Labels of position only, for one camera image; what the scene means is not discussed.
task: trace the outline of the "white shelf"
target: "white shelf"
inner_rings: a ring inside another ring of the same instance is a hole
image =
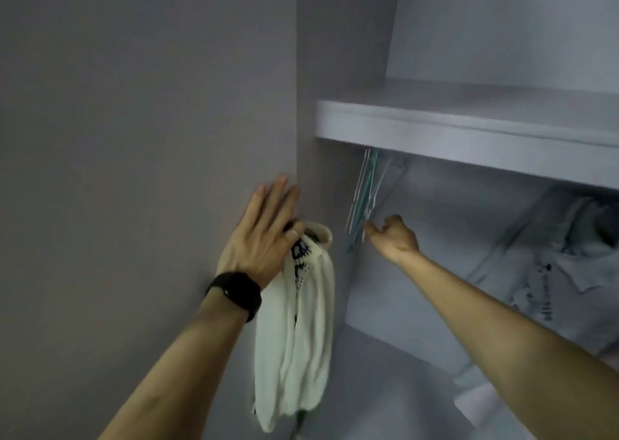
[[[619,188],[619,95],[387,80],[318,106],[316,136]]]

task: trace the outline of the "black watch strap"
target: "black watch strap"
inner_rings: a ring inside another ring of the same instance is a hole
[[[206,293],[213,287],[220,287],[224,295],[234,304],[250,312],[247,322],[256,316],[262,304],[260,286],[244,272],[226,272],[215,277]]]

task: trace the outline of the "hand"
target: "hand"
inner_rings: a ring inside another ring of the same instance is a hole
[[[245,272],[264,290],[282,270],[286,254],[305,232],[301,221],[287,232],[283,231],[294,213],[300,193],[298,186],[290,188],[278,209],[286,182],[286,176],[281,174],[268,193],[263,185],[255,189],[243,218],[223,248],[217,275]]]
[[[399,265],[408,253],[421,254],[415,233],[406,228],[399,215],[385,218],[382,232],[369,221],[365,222],[364,228],[376,250],[393,264]]]

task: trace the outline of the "white garment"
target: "white garment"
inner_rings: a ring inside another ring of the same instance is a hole
[[[619,250],[596,231],[606,208],[592,196],[547,194],[469,281],[599,355],[619,339]],[[478,367],[454,381],[467,389],[454,402],[479,429],[475,438],[532,438]]]
[[[329,376],[335,276],[330,230],[306,223],[319,242],[301,236],[283,271],[262,292],[256,316],[255,413],[272,432],[280,415],[315,408]]]

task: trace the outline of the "skin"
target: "skin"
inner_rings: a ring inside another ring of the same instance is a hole
[[[293,216],[299,190],[286,177],[257,187],[225,246],[217,274],[245,272],[261,289],[280,271],[305,226]],[[425,257],[399,216],[365,230],[435,306],[518,419],[540,440],[616,439],[619,374]],[[248,312],[220,289],[137,386],[100,440],[199,439],[230,353]]]

